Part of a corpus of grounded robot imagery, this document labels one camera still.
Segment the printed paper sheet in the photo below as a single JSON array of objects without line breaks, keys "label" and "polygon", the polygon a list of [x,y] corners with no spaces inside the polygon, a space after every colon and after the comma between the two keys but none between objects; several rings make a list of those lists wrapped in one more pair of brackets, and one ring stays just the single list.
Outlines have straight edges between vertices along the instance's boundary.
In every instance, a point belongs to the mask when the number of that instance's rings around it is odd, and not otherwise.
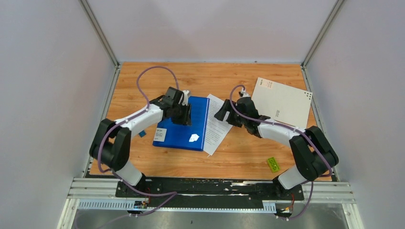
[{"label": "printed paper sheet", "polygon": [[231,130],[232,125],[219,121],[214,117],[224,104],[224,101],[212,94],[209,94],[207,98],[209,99],[209,108],[203,150],[208,156],[212,156]]}]

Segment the blue file folder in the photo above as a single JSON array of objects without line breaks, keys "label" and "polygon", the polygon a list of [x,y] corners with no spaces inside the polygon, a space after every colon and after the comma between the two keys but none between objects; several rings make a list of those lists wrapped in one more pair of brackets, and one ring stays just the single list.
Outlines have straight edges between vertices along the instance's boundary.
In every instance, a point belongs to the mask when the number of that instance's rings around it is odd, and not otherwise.
[{"label": "blue file folder", "polygon": [[203,151],[210,99],[192,96],[191,125],[178,125],[171,119],[157,124],[153,146]]}]

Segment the beige card sheet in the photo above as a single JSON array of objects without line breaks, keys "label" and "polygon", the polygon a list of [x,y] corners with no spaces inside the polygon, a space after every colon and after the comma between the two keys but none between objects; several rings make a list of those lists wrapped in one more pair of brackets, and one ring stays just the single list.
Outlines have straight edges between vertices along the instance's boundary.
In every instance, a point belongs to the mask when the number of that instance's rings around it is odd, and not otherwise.
[{"label": "beige card sheet", "polygon": [[308,124],[312,93],[264,78],[258,78],[252,100],[259,114],[288,125]]}]

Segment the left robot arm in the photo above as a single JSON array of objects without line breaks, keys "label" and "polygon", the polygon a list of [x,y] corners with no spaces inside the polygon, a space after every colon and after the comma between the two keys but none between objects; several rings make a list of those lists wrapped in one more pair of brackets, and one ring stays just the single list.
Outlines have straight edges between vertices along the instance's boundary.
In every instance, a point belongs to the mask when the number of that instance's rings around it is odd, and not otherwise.
[{"label": "left robot arm", "polygon": [[129,160],[131,140],[147,127],[170,119],[176,125],[191,125],[190,91],[169,87],[164,95],[146,106],[115,121],[100,122],[89,149],[89,155],[128,183],[128,191],[135,197],[146,192],[145,175]]}]

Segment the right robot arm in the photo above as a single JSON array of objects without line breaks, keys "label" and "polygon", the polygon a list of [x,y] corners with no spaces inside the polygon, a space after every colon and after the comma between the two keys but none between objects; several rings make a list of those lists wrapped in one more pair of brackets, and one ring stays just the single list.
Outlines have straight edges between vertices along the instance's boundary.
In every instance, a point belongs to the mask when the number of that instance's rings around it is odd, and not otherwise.
[{"label": "right robot arm", "polygon": [[330,176],[331,169],[339,163],[336,152],[320,128],[300,129],[260,115],[249,96],[237,102],[226,99],[214,117],[236,127],[245,127],[251,135],[274,140],[291,149],[294,166],[273,179],[273,194],[278,199],[287,198],[292,188],[306,181]]}]

